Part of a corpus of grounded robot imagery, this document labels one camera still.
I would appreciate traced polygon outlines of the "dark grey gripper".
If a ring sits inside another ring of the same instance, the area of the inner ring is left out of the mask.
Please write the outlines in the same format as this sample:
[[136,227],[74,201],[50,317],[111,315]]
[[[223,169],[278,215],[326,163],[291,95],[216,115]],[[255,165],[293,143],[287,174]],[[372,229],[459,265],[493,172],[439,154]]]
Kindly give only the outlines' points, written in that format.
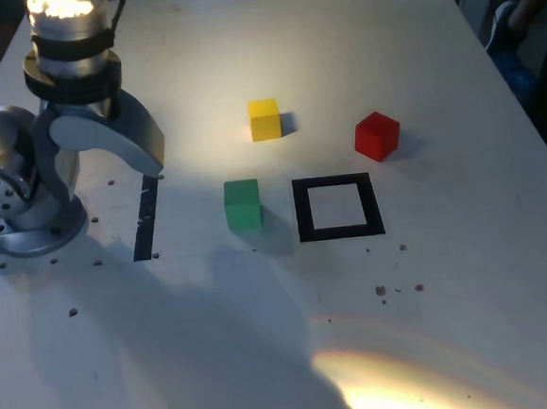
[[79,151],[110,152],[149,177],[163,170],[165,136],[131,94],[41,96],[39,106],[33,124],[36,166],[41,184],[62,205],[75,195]]

